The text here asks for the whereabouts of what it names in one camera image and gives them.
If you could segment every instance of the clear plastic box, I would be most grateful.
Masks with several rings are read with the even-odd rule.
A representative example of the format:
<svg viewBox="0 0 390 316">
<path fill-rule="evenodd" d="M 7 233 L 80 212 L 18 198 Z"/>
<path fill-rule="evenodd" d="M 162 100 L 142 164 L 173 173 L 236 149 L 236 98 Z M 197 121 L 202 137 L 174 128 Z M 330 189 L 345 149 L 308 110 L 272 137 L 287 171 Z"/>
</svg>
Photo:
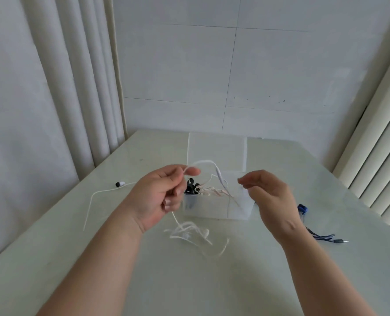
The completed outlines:
<svg viewBox="0 0 390 316">
<path fill-rule="evenodd" d="M 237 182 L 237 178 L 243 176 L 244 172 L 222 171 L 222 177 L 228 182 L 227 189 L 235 198 L 236 202 L 229 196 L 217 196 L 214 192 L 210 195 L 185 194 L 183 196 L 183 213 L 187 216 L 217 218 L 217 219 L 242 219 L 247 220 L 254 207 L 254 201 L 250 198 L 248 191 Z M 204 183 L 210 177 L 203 174 L 202 178 L 194 177 L 196 183 Z M 218 189 L 223 189 L 218 178 L 213 177 L 207 184 Z"/>
</svg>

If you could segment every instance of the white wall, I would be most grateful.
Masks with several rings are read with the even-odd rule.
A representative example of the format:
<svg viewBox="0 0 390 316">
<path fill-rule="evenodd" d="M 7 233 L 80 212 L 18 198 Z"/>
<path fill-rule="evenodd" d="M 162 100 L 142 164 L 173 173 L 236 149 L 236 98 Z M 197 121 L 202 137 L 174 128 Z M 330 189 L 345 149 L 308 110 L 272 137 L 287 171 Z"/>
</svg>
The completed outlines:
<svg viewBox="0 0 390 316">
<path fill-rule="evenodd" d="M 390 0 L 114 0 L 128 130 L 299 141 L 332 169 Z"/>
</svg>

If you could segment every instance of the white curtain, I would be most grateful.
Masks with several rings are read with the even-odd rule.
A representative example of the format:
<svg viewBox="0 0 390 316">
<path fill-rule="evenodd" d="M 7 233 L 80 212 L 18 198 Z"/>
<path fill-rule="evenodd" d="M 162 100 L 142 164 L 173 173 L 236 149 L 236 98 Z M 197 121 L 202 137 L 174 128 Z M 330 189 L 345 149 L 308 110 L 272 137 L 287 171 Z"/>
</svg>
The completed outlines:
<svg viewBox="0 0 390 316">
<path fill-rule="evenodd" d="M 0 251 L 126 136 L 112 0 L 0 0 Z"/>
</svg>

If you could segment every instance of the forearm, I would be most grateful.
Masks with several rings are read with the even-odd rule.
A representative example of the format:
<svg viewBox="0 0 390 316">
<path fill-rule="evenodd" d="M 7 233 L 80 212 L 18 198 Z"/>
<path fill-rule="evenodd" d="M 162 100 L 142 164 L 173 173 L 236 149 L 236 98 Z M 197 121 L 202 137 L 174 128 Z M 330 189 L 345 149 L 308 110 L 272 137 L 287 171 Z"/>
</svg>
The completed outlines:
<svg viewBox="0 0 390 316">
<path fill-rule="evenodd" d="M 38 315 L 120 315 L 141 236 L 128 211 L 116 209 Z"/>
<path fill-rule="evenodd" d="M 306 230 L 282 246 L 305 316 L 376 315 Z"/>
</svg>

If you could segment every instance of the white table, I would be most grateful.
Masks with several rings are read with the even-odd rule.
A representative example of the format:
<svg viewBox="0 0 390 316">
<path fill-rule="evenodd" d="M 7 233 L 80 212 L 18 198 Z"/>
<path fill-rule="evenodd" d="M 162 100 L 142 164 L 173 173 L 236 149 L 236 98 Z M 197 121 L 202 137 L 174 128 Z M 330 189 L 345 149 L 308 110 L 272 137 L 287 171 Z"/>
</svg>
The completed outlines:
<svg viewBox="0 0 390 316">
<path fill-rule="evenodd" d="M 129 189 L 95 196 L 82 232 L 94 191 L 185 163 L 187 139 L 187 133 L 138 131 L 3 251 L 0 315 L 34 315 Z M 262 168 L 309 207 L 309 228 L 350 241 L 322 246 L 372 308 L 390 315 L 390 228 L 298 143 L 250 138 L 247 171 Z M 248 222 L 194 221 L 230 238 L 224 254 L 207 259 L 193 245 L 169 239 L 163 230 L 175 222 L 167 215 L 143 238 L 124 315 L 302 315 L 284 253 L 257 208 Z"/>
</svg>

